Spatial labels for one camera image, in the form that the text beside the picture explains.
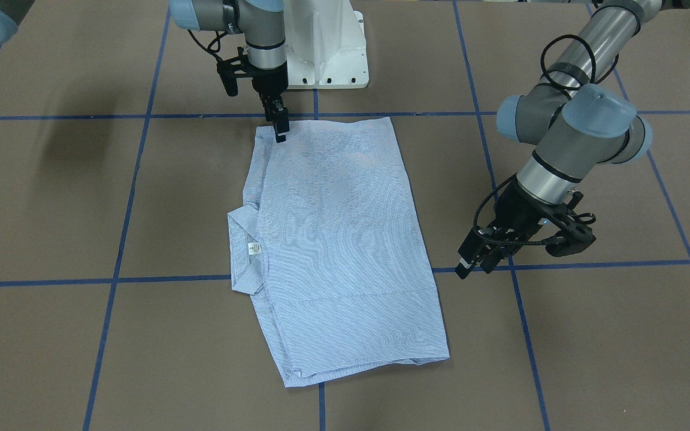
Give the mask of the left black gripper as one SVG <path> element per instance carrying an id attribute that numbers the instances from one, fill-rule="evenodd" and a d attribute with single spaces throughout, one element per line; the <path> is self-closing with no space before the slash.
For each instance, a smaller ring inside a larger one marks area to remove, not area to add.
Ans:
<path id="1" fill-rule="evenodd" d="M 468 278 L 474 268 L 490 274 L 506 257 L 514 256 L 523 247 L 531 247 L 535 243 L 534 235 L 542 227 L 540 221 L 546 219 L 552 224 L 548 216 L 558 205 L 573 209 L 572 202 L 565 204 L 563 199 L 559 204 L 545 204 L 527 193 L 517 180 L 507 180 L 500 186 L 504 191 L 495 203 L 491 227 L 471 228 L 458 249 L 460 261 L 455 273 L 461 280 Z M 548 245 L 550 237 L 538 240 L 538 246 Z"/>

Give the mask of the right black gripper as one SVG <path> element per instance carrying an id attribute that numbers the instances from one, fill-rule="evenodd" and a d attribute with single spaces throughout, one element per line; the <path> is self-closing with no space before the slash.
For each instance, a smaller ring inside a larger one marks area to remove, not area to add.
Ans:
<path id="1" fill-rule="evenodd" d="M 289 112 L 284 104 L 282 93 L 289 86 L 288 66 L 280 65 L 272 69 L 252 68 L 252 87 L 260 96 L 265 110 L 265 119 L 274 129 L 276 143 L 286 141 L 290 131 Z"/>

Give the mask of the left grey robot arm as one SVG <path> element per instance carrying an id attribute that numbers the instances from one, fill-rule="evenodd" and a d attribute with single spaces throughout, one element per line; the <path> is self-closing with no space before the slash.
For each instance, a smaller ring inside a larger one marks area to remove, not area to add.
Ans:
<path id="1" fill-rule="evenodd" d="M 577 186 L 600 164 L 641 158 L 653 141 L 650 124 L 635 106 L 601 85 L 616 68 L 625 44 L 660 11 L 690 9 L 690 1 L 602 1 L 587 25 L 552 65 L 540 55 L 540 81 L 528 95 L 506 98 L 496 115 L 508 139 L 534 149 L 518 172 L 494 189 L 495 218 L 474 221 L 458 249 L 462 279 L 481 268 L 492 272 L 523 247 L 572 256 L 595 242 L 592 213 L 576 213 Z"/>

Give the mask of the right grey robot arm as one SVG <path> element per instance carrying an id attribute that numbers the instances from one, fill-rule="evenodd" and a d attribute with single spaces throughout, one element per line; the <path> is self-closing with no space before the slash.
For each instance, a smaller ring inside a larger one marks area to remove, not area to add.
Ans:
<path id="1" fill-rule="evenodd" d="M 17 33 L 34 3 L 0 1 L 0 44 Z M 282 1 L 169 1 L 178 27 L 214 58 L 227 96 L 238 95 L 240 79 L 251 81 L 276 142 L 290 131 L 284 7 Z"/>

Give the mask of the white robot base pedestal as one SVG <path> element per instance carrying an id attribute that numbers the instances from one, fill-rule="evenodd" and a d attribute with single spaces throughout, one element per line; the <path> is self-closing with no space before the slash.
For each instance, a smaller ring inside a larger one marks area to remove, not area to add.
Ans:
<path id="1" fill-rule="evenodd" d="M 284 6 L 290 90 L 368 86 L 362 12 L 350 1 L 285 1 Z"/>

